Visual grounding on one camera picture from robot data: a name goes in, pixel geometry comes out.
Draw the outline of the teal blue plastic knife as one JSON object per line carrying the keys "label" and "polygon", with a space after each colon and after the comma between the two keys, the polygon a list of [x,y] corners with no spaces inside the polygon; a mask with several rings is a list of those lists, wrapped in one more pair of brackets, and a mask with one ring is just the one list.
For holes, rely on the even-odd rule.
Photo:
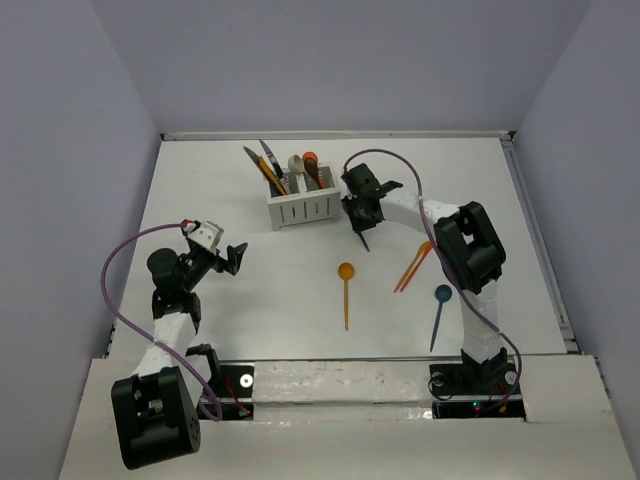
{"label": "teal blue plastic knife", "polygon": [[370,252],[370,247],[366,241],[366,239],[364,238],[364,234],[362,231],[358,231],[356,232],[356,234],[358,235],[359,239],[361,240],[362,244],[364,245],[364,248],[366,249],[367,252]]}

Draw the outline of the brown wooden spoon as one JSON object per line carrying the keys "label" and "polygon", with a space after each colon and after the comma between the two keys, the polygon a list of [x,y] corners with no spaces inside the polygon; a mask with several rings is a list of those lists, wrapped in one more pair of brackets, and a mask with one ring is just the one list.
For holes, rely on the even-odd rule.
{"label": "brown wooden spoon", "polygon": [[322,182],[319,176],[317,163],[311,157],[305,158],[303,163],[307,174],[314,180],[318,188],[322,189]]}

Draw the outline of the teal handled steel knife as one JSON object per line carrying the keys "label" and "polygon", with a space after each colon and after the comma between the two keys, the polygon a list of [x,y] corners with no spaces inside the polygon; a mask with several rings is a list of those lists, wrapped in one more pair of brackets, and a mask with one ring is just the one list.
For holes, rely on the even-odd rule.
{"label": "teal handled steel knife", "polygon": [[[268,182],[268,180],[266,179],[265,175],[262,173],[262,171],[260,170],[260,168],[258,166],[258,157],[259,157],[259,155],[257,153],[255,153],[253,150],[251,150],[250,148],[246,147],[246,146],[243,147],[243,150],[249,156],[249,158],[253,162],[253,164],[258,168],[258,170],[263,175],[265,180]],[[271,192],[275,196],[278,196],[278,192],[276,191],[276,189],[269,182],[268,182],[268,184],[270,186]]]}

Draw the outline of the beige plastic spoon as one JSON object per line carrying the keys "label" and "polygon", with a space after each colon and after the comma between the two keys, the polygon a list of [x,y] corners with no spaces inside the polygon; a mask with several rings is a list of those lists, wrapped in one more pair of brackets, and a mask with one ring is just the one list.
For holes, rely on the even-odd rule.
{"label": "beige plastic spoon", "polygon": [[289,157],[287,166],[292,174],[298,175],[305,172],[305,165],[302,157],[298,154],[294,154]]}

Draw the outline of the orange handled knife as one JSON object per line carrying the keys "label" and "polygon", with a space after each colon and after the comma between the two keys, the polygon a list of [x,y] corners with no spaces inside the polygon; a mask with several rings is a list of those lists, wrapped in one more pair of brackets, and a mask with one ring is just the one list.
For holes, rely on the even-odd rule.
{"label": "orange handled knife", "polygon": [[268,182],[276,189],[278,196],[285,196],[287,191],[276,176],[275,172],[268,166],[266,160],[262,156],[258,157],[258,166]]}

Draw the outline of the black handled steel knife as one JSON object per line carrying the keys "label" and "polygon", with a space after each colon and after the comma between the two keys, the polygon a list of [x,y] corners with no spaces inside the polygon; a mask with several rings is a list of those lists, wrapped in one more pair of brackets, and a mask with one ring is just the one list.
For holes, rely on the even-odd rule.
{"label": "black handled steel knife", "polygon": [[276,159],[273,151],[270,149],[270,147],[266,144],[266,142],[264,140],[260,139],[259,143],[260,143],[262,149],[264,150],[264,153],[267,155],[267,158],[268,158],[269,162],[271,163],[271,166],[272,166],[276,176],[279,179],[283,179],[284,178],[283,170],[282,170],[278,160]]}

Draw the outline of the orange red plastic spoon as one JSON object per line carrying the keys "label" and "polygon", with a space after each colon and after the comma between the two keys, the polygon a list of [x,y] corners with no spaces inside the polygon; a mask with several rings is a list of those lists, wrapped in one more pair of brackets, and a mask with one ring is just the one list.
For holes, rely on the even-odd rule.
{"label": "orange red plastic spoon", "polygon": [[304,161],[306,161],[306,160],[312,160],[312,161],[314,161],[315,163],[317,163],[317,162],[318,162],[318,156],[317,156],[317,154],[316,154],[315,152],[312,152],[312,151],[304,152],[304,153],[303,153],[303,155],[302,155],[302,159],[303,159]]}

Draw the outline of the pink handled steel knife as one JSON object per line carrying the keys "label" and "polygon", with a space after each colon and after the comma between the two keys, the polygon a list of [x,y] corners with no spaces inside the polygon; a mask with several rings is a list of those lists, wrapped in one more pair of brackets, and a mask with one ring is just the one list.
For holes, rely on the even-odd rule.
{"label": "pink handled steel knife", "polygon": [[288,173],[284,173],[283,177],[280,179],[281,184],[283,185],[285,191],[287,192],[287,194],[292,194],[294,192],[293,186],[292,186],[292,180],[290,178],[290,175]]}

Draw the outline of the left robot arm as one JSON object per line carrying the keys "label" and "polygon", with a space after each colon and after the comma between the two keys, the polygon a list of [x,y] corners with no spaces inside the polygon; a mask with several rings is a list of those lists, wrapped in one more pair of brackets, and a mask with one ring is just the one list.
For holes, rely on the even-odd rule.
{"label": "left robot arm", "polygon": [[217,354],[209,344],[193,346],[202,319],[195,286],[211,270],[238,273],[248,245],[229,246],[227,256],[194,242],[177,254],[170,248],[147,259],[155,290],[153,333],[140,363],[114,382],[111,402],[120,452],[129,470],[199,451],[198,404],[221,383]]}

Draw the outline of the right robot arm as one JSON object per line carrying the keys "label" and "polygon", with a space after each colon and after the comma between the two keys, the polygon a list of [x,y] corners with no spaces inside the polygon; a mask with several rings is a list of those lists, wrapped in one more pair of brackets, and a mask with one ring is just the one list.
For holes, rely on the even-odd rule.
{"label": "right robot arm", "polygon": [[365,164],[342,174],[348,194],[342,205],[360,235],[383,221],[427,235],[443,272],[457,290],[463,321],[461,361],[430,367],[434,395],[445,399],[488,395],[507,384],[508,362],[497,313],[497,281],[506,251],[484,207],[429,200],[397,181],[380,182]]}

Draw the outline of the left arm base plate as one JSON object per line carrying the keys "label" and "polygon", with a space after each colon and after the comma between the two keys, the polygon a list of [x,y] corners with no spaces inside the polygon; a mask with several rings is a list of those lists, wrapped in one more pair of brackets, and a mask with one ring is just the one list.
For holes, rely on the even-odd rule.
{"label": "left arm base plate", "polygon": [[222,377],[211,386],[220,401],[223,421],[251,421],[254,418],[254,371],[253,364],[221,366]]}

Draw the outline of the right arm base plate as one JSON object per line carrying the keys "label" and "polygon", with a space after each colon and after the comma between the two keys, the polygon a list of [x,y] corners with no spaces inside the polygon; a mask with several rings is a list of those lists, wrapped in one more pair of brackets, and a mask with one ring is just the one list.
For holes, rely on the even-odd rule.
{"label": "right arm base plate", "polygon": [[472,385],[462,376],[462,365],[439,363],[429,367],[428,389],[435,419],[526,419],[520,387],[512,393],[516,366],[508,364],[495,379]]}

